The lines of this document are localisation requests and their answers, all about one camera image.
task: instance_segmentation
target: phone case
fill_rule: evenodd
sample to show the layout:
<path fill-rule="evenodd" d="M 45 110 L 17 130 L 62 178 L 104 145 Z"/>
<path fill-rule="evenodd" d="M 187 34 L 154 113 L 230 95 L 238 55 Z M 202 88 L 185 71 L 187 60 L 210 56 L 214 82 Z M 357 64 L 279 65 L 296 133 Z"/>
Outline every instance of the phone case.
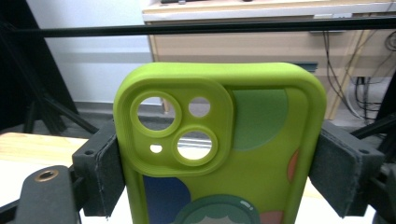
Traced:
<path fill-rule="evenodd" d="M 138 117 L 150 97 L 175 110 L 163 130 Z M 320 82 L 289 63 L 137 68 L 114 104 L 133 222 L 294 223 L 325 106 Z"/>

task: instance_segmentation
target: camera cutout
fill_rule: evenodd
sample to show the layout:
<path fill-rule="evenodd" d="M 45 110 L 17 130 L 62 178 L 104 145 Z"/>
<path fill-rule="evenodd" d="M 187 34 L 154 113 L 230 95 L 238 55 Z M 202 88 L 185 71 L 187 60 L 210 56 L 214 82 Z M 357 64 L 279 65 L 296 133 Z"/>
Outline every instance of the camera cutout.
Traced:
<path fill-rule="evenodd" d="M 202 132 L 184 134 L 177 142 L 177 151 L 180 155 L 192 161 L 206 157 L 212 149 L 212 140 Z"/>
<path fill-rule="evenodd" d="M 149 149 L 153 153 L 160 153 L 163 151 L 163 146 L 161 146 L 160 144 L 152 144 L 151 146 L 149 146 Z"/>
<path fill-rule="evenodd" d="M 149 97 L 143 100 L 137 109 L 140 123 L 151 131 L 165 130 L 175 121 L 174 106 L 166 101 L 169 111 L 165 111 L 164 100 L 160 97 Z"/>
<path fill-rule="evenodd" d="M 196 97 L 191 100 L 189 110 L 195 117 L 201 118 L 206 116 L 210 111 L 210 102 L 204 97 Z"/>

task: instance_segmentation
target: silicone phone case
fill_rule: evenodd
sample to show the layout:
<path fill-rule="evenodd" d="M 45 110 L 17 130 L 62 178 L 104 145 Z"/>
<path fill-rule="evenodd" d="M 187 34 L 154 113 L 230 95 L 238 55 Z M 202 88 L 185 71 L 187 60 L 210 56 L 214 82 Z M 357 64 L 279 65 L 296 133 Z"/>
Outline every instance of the silicone phone case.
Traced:
<path fill-rule="evenodd" d="M 164 130 L 138 117 L 150 97 L 175 109 Z M 210 104 L 204 116 L 189 110 L 197 97 Z M 319 81 L 289 63 L 151 63 L 134 70 L 114 104 L 134 223 L 293 223 L 325 105 Z M 180 144 L 186 133 L 207 138 Z"/>

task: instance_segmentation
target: white wall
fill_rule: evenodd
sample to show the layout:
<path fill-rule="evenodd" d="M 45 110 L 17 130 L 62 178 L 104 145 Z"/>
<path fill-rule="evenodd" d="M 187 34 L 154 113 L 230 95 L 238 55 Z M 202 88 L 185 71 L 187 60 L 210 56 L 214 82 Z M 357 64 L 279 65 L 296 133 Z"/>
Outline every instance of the white wall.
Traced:
<path fill-rule="evenodd" d="M 40 28 L 143 24 L 135 0 L 28 0 Z M 126 75 L 152 62 L 146 36 L 47 38 L 75 102 L 112 103 Z"/>

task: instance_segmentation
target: green phone case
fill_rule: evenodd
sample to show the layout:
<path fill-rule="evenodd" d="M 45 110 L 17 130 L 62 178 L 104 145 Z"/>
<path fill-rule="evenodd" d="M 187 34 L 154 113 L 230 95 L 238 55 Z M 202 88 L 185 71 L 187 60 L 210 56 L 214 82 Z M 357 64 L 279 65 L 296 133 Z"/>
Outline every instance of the green phone case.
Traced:
<path fill-rule="evenodd" d="M 175 109 L 164 130 L 137 115 L 150 97 Z M 203 116 L 189 110 L 197 97 L 210 104 Z M 289 63 L 134 70 L 114 104 L 134 223 L 293 223 L 325 106 L 319 81 Z"/>

